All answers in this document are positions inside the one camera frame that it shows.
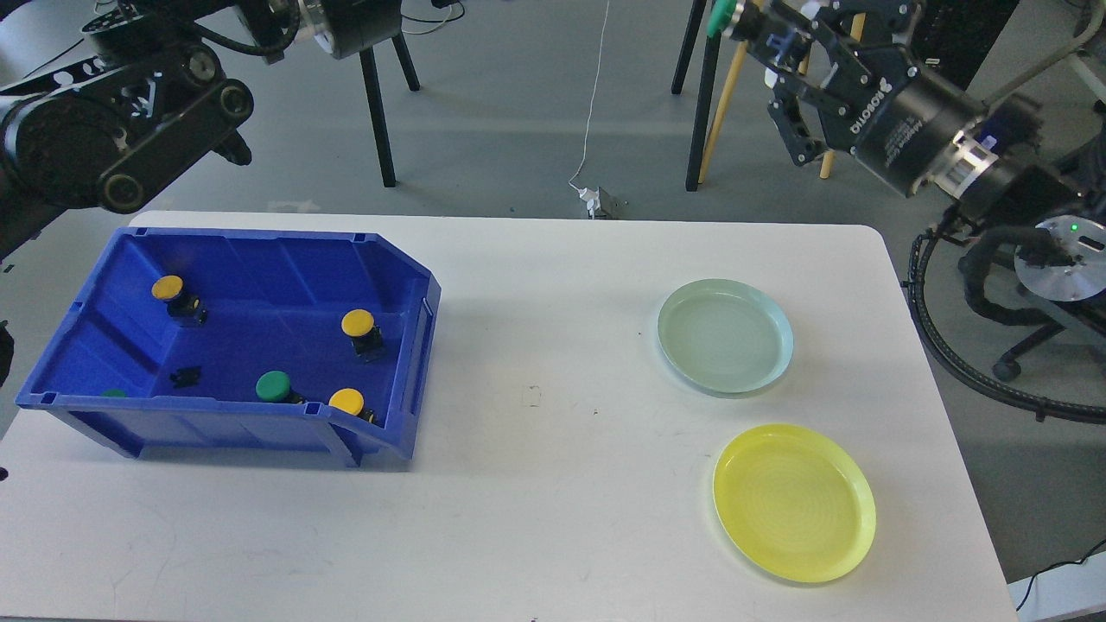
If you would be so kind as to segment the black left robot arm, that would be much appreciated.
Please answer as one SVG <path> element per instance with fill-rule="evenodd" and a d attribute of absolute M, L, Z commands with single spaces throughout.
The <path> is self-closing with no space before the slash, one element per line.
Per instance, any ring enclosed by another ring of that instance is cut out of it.
<path fill-rule="evenodd" d="M 268 63 L 305 35 L 362 63 L 385 186 L 395 185 L 375 46 L 420 82 L 399 1 L 118 1 L 83 27 L 93 55 L 3 87 L 1 249 L 10 256 L 67 210 L 131 215 L 206 154 L 252 159 L 240 134 L 254 99 L 225 48 Z"/>

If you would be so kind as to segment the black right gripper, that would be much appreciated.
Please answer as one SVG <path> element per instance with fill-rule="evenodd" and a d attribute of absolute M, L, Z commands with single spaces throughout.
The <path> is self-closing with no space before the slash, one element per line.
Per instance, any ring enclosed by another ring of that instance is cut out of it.
<path fill-rule="evenodd" d="M 795 166 L 842 152 L 909 197 L 956 136 L 982 121 L 983 102 L 909 51 L 921 9 L 920 1 L 726 3 L 726 37 L 764 68 L 766 110 Z M 821 137 L 803 102 L 817 112 Z"/>

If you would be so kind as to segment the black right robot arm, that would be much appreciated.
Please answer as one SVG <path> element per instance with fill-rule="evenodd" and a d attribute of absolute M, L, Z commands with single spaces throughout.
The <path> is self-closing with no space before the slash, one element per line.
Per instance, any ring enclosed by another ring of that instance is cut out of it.
<path fill-rule="evenodd" d="M 770 117 L 791 160 L 851 154 L 910 197 L 935 185 L 980 230 L 1034 228 L 1078 193 L 1027 149 L 1039 124 L 1026 99 L 997 108 L 912 52 L 924 1 L 719 1 L 711 38 L 747 43 L 766 68 Z"/>

